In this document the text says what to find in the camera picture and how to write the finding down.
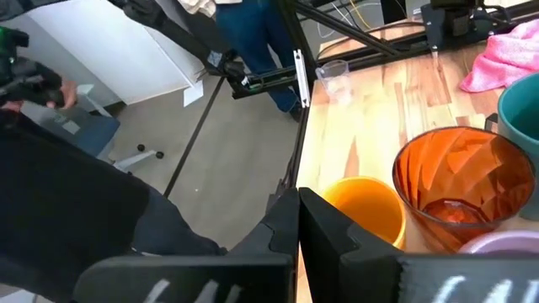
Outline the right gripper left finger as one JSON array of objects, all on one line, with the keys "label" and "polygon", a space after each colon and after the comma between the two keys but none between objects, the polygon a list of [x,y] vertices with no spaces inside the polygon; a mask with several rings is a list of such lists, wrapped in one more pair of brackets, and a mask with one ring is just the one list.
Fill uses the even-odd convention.
[{"label": "right gripper left finger", "polygon": [[287,189],[224,256],[121,257],[89,268],[76,302],[285,303],[296,299],[300,199]]}]

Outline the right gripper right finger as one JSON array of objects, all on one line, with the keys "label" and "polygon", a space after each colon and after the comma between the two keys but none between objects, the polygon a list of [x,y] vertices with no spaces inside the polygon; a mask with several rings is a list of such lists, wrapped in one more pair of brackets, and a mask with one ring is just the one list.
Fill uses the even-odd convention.
[{"label": "right gripper right finger", "polygon": [[531,253],[400,251],[308,188],[299,190],[300,244],[315,302],[536,302]]}]

